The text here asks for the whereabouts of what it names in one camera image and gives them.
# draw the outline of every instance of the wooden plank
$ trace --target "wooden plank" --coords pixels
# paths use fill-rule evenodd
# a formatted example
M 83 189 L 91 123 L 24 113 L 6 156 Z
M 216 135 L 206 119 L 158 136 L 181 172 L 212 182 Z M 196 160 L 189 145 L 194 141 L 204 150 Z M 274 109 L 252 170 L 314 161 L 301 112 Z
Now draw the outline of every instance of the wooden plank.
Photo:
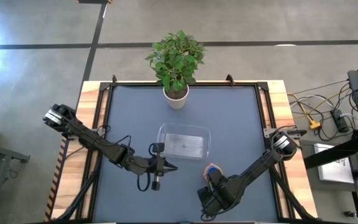
M 198 82 L 222 82 L 221 80 L 201 80 Z M 273 113 L 276 120 L 277 127 L 284 125 L 294 124 L 291 109 L 287 98 L 287 92 L 282 80 L 237 80 L 236 83 L 249 83 L 249 82 L 267 82 L 269 87 L 270 99 L 273 106 Z M 77 107 L 76 117 L 81 120 L 85 126 L 92 128 L 94 112 L 96 108 L 96 102 L 99 93 L 99 81 L 84 82 L 81 90 L 81 96 Z M 139 81 L 118 81 L 118 83 L 139 83 Z M 142 83 L 155 83 L 155 81 L 142 81 Z M 99 115 L 99 125 L 103 122 L 107 94 L 104 94 L 101 112 Z M 270 127 L 269 114 L 267 113 L 267 105 L 264 97 L 264 93 L 261 91 L 262 106 L 264 109 L 264 117 L 267 126 Z M 78 149 L 79 145 L 76 141 L 71 141 L 68 147 L 68 152 L 72 152 Z M 93 168 L 96 156 L 93 156 L 91 167 Z M 52 211 L 52 218 L 57 218 L 61 215 L 67 206 L 74 199 L 75 195 L 80 189 L 81 179 L 85 166 L 86 150 L 80 151 L 75 155 L 70 156 L 70 159 L 65 161 L 62 170 L 62 177 L 60 179 L 60 185 L 57 191 L 57 197 L 55 200 L 55 206 Z M 316 208 L 314 205 L 313 196 L 306 174 L 305 165 L 301 152 L 298 151 L 292 160 L 284 163 L 288 182 L 291 191 L 295 194 L 302 206 L 313 216 L 317 217 Z M 288 216 L 286 201 L 283 196 L 282 190 L 279 189 L 280 201 L 283 208 L 284 217 Z M 86 213 L 89 208 L 90 202 L 90 190 L 86 194 L 86 200 L 83 207 L 83 217 L 86 217 Z

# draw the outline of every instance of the white pot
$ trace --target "white pot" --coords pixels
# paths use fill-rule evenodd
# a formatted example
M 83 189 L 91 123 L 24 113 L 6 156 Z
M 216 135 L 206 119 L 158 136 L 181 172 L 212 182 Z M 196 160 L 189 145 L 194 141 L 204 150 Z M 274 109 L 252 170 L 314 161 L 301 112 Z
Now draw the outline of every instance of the white pot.
M 167 94 L 165 94 L 164 88 L 162 88 L 162 91 L 164 92 L 164 96 L 166 97 L 166 99 L 167 99 L 168 104 L 170 105 L 170 107 L 171 107 L 172 109 L 179 110 L 179 109 L 182 108 L 182 107 L 185 105 L 185 103 L 186 103 L 187 95 L 189 95 L 189 86 L 187 86 L 187 93 L 186 93 L 186 95 L 185 95 L 183 98 L 179 99 L 179 100 L 173 100 L 173 99 L 169 98 L 169 97 L 167 96 Z

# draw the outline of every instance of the yellow cable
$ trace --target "yellow cable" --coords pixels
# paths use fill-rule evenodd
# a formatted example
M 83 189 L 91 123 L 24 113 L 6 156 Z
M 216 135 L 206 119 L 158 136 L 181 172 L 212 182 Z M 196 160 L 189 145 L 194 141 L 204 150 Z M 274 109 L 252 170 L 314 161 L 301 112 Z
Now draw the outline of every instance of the yellow cable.
M 299 101 L 299 98 L 293 94 L 293 93 L 287 93 L 288 96 L 293 96 L 297 101 Z M 306 116 L 306 114 L 308 114 L 308 112 L 306 112 L 305 108 L 303 107 L 303 105 L 301 103 L 299 103 L 299 106 L 301 107 L 303 114 Z M 310 122 L 312 122 L 312 119 L 310 118 L 310 116 L 306 116 Z
M 310 110 L 309 112 L 307 112 L 307 113 L 305 113 L 304 115 L 301 115 L 301 116 L 293 117 L 293 119 L 303 118 L 303 117 L 305 117 L 305 116 L 309 116 L 311 112 L 315 111 L 315 110 L 316 110 L 319 106 L 321 106 L 323 103 L 325 103 L 326 101 L 328 101 L 328 100 L 334 98 L 335 96 L 338 96 L 339 94 L 341 94 L 341 93 L 343 93 L 343 92 L 345 92 L 345 91 L 347 91 L 347 90 L 349 90 L 349 88 L 346 88 L 346 89 L 342 90 L 341 92 L 336 93 L 335 95 L 332 95 L 332 96 L 326 98 L 325 100 L 323 100 L 321 103 L 319 103 L 317 106 L 315 106 L 315 107 L 314 107 L 312 110 Z

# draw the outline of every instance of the blue tabletop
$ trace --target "blue tabletop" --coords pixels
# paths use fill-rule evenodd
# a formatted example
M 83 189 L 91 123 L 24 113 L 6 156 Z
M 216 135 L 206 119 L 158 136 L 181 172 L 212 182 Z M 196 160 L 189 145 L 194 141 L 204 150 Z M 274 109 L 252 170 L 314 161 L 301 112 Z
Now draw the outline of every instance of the blue tabletop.
M 197 190 L 205 187 L 204 168 L 214 163 L 224 175 L 240 174 L 265 151 L 260 116 L 252 86 L 191 87 L 180 110 L 168 106 L 162 87 L 117 86 L 108 125 L 108 141 L 132 136 L 136 156 L 150 157 L 162 124 L 201 126 L 211 133 L 211 149 L 201 161 L 167 158 L 178 170 L 160 178 L 161 189 L 140 192 L 136 175 L 103 158 L 94 222 L 200 222 Z M 140 177 L 141 187 L 146 175 Z M 269 173 L 246 188 L 239 205 L 218 215 L 217 222 L 274 221 L 277 214 Z

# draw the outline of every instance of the black floor stripe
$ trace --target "black floor stripe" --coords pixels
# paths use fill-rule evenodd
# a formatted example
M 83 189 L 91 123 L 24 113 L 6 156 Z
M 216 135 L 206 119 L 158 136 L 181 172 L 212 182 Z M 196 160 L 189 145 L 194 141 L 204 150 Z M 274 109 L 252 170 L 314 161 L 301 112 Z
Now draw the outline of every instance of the black floor stripe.
M 358 45 L 358 40 L 283 40 L 283 41 L 221 41 L 221 42 L 202 42 L 205 47 L 257 47 L 257 46 L 276 46 L 276 45 L 297 45 L 297 46 L 319 46 L 319 45 Z M 151 47 L 151 42 L 144 43 L 105 43 L 98 44 L 100 49 L 120 49 L 120 48 L 142 48 Z
M 91 46 L 92 44 L 2 44 L 0 50 L 88 49 Z
M 90 79 L 94 56 L 96 55 L 96 49 L 98 46 L 100 33 L 102 31 L 102 25 L 103 25 L 103 19 L 104 19 L 103 16 L 104 16 L 105 10 L 106 10 L 106 4 L 102 4 L 101 8 L 100 8 L 100 12 L 99 12 L 98 22 L 96 23 L 96 28 L 95 28 L 94 34 L 93 34 L 92 46 L 91 46 L 91 49 L 89 50 L 88 59 L 86 61 L 85 71 L 84 71 L 84 75 L 82 77 L 82 82 L 88 81 Z
M 95 33 L 94 38 L 99 39 L 100 30 Z M 202 42 L 206 47 L 257 47 L 257 46 L 276 46 L 283 44 L 293 44 L 297 46 L 319 46 L 319 45 L 358 45 L 358 40 L 278 40 L 278 41 L 219 41 Z M 120 49 L 120 48 L 147 48 L 152 47 L 151 42 L 139 43 L 104 43 L 104 44 L 19 44 L 19 45 L 0 45 L 0 50 L 26 50 L 26 49 L 91 49 L 88 60 L 93 60 L 96 49 Z

